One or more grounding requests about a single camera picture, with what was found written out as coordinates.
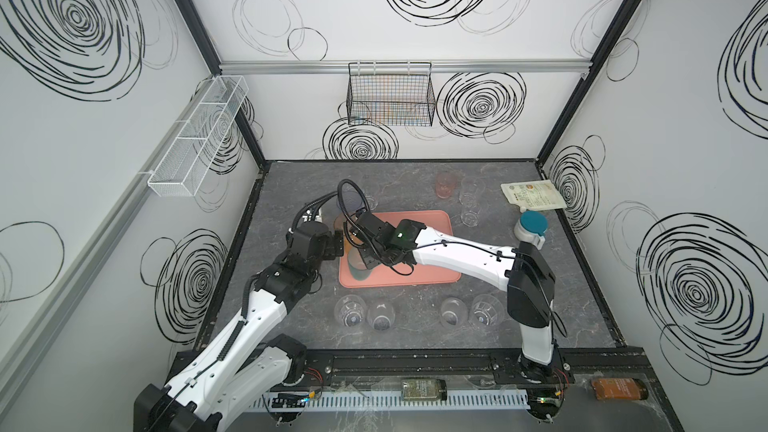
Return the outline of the yellow plastic cup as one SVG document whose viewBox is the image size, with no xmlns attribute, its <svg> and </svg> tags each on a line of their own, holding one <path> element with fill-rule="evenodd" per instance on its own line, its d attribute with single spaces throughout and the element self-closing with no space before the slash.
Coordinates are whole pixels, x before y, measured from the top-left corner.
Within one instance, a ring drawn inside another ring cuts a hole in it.
<svg viewBox="0 0 768 432">
<path fill-rule="evenodd" d="M 352 234 L 350 227 L 347 225 L 346 217 L 342 213 L 340 213 L 335 218 L 333 222 L 333 228 L 335 233 L 342 238 L 344 250 L 348 251 L 352 247 L 349 238 L 353 238 L 354 235 Z"/>
</svg>

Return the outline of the clear cup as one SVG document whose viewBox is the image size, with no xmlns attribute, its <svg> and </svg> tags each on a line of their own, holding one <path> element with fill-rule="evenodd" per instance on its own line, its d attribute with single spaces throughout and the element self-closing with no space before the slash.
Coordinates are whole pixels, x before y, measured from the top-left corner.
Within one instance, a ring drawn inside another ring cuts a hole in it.
<svg viewBox="0 0 768 432">
<path fill-rule="evenodd" d="M 370 327 L 378 332 L 389 331 L 394 328 L 396 312 L 393 304 L 387 300 L 376 300 L 368 308 L 367 322 Z"/>
<path fill-rule="evenodd" d="M 456 329 L 468 320 L 468 307 L 457 297 L 447 297 L 440 305 L 440 324 L 446 329 Z"/>
<path fill-rule="evenodd" d="M 336 321 L 344 327 L 357 327 L 367 316 L 367 304 L 358 295 L 349 294 L 341 297 L 334 307 Z"/>
<path fill-rule="evenodd" d="M 477 295 L 469 309 L 469 321 L 478 327 L 495 327 L 504 321 L 505 306 L 491 294 Z"/>
</svg>

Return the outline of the teal plastic cup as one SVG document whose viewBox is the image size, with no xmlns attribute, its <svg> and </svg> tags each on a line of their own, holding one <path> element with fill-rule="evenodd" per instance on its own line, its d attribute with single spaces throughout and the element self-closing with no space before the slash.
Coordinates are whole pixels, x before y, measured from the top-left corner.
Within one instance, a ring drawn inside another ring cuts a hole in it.
<svg viewBox="0 0 768 432">
<path fill-rule="evenodd" d="M 347 264 L 354 280 L 362 282 L 370 277 L 372 270 L 366 266 L 357 248 L 352 247 L 347 251 Z"/>
</svg>

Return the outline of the clear faceted glass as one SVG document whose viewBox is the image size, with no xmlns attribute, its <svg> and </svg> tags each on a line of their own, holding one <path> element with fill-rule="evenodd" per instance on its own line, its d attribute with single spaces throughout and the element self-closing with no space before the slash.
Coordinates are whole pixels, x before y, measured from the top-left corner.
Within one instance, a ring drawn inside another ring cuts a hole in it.
<svg viewBox="0 0 768 432">
<path fill-rule="evenodd" d="M 374 195 L 370 193 L 365 193 L 364 198 L 362 199 L 361 205 L 366 210 L 373 211 L 377 209 L 379 205 L 379 201 Z"/>
</svg>

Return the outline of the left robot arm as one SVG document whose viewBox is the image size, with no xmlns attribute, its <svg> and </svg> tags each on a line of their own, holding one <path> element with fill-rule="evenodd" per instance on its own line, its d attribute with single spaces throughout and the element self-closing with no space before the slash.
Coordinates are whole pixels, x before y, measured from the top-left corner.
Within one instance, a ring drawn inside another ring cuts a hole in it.
<svg viewBox="0 0 768 432">
<path fill-rule="evenodd" d="M 257 398 L 303 377 L 306 348 L 266 337 L 312 288 L 323 262 L 344 252 L 343 237 L 316 221 L 294 227 L 287 248 L 251 277 L 239 312 L 163 387 L 136 398 L 136 431 L 224 431 Z"/>
</svg>

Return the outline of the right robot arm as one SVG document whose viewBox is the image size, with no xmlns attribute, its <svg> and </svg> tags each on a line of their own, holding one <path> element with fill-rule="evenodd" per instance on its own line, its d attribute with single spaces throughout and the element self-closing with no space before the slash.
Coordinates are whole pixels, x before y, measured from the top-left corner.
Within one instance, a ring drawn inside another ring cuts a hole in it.
<svg viewBox="0 0 768 432">
<path fill-rule="evenodd" d="M 365 262 L 395 270 L 400 264 L 435 266 L 481 280 L 506 294 L 506 311 L 520 328 L 520 374 L 543 384 L 557 376 L 559 357 L 553 334 L 556 278 L 539 249 L 482 244 L 402 219 L 392 225 L 362 212 L 342 226 L 345 238 Z"/>
</svg>

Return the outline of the pink tinted glass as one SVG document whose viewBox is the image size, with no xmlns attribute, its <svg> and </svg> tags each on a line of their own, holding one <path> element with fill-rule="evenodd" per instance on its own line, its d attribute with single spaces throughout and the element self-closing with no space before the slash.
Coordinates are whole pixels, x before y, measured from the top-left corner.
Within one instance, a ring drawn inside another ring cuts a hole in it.
<svg viewBox="0 0 768 432">
<path fill-rule="evenodd" d="M 435 194 L 439 199 L 450 198 L 459 183 L 457 174 L 451 171 L 441 171 L 436 175 Z"/>
</svg>

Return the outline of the clear glass right front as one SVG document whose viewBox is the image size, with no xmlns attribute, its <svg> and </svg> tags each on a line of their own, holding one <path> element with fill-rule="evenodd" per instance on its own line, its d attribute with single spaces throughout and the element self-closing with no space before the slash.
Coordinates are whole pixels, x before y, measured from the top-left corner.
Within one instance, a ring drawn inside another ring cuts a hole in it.
<svg viewBox="0 0 768 432">
<path fill-rule="evenodd" d="M 477 227 L 480 222 L 482 204 L 474 194 L 465 194 L 460 197 L 461 222 L 470 228 Z"/>
</svg>

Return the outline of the clear glass right back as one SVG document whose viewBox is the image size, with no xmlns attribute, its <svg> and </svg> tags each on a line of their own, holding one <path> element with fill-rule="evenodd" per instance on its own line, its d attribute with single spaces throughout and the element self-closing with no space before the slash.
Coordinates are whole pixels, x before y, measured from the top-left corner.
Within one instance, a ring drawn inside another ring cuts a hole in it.
<svg viewBox="0 0 768 432">
<path fill-rule="evenodd" d="M 465 177 L 461 183 L 461 196 L 477 198 L 485 190 L 485 182 L 481 178 Z"/>
</svg>

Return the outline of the green bottle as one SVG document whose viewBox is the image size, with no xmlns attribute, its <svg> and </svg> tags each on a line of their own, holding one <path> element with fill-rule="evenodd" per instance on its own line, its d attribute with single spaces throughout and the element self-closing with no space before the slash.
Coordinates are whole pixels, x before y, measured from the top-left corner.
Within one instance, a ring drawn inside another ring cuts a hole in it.
<svg viewBox="0 0 768 432">
<path fill-rule="evenodd" d="M 438 378 L 404 378 L 401 381 L 403 401 L 446 401 L 447 384 Z"/>
</svg>

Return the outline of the white jar teal lid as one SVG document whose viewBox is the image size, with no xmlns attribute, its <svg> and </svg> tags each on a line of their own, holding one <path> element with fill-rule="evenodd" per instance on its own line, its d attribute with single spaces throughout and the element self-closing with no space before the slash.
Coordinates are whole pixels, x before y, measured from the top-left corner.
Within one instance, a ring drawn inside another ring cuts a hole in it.
<svg viewBox="0 0 768 432">
<path fill-rule="evenodd" d="M 520 242 L 532 244 L 541 250 L 546 242 L 548 228 L 548 220 L 541 212 L 526 210 L 515 223 L 513 234 Z"/>
</svg>

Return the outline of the orange bottle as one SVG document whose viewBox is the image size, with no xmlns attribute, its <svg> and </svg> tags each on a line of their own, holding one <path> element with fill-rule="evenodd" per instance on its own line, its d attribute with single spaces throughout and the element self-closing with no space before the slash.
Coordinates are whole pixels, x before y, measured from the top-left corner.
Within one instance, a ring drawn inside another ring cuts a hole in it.
<svg viewBox="0 0 768 432">
<path fill-rule="evenodd" d="M 629 400 L 643 401 L 649 398 L 645 383 L 635 378 L 597 378 L 590 382 L 599 401 Z"/>
</svg>

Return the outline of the white mesh wall shelf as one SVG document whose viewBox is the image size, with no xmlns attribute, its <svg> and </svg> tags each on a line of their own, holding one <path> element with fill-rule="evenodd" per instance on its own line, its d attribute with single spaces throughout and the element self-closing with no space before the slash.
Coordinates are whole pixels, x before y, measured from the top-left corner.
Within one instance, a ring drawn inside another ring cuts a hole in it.
<svg viewBox="0 0 768 432">
<path fill-rule="evenodd" d="M 249 87 L 240 75 L 204 80 L 190 102 L 191 112 L 149 176 L 147 185 L 163 198 L 195 196 L 221 149 Z"/>
</svg>

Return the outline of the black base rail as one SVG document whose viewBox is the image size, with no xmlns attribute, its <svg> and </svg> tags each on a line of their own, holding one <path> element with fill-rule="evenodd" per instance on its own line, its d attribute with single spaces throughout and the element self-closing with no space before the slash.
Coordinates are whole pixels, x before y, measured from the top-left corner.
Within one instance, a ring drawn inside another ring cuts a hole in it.
<svg viewBox="0 0 768 432">
<path fill-rule="evenodd" d="M 495 349 L 309 349 L 299 355 L 296 369 L 317 372 L 325 386 L 363 377 L 483 376 L 497 385 L 542 388 L 564 386 L 577 374 L 645 370 L 650 362 L 643 349 L 559 348 L 550 366 L 523 366 L 517 348 Z"/>
</svg>

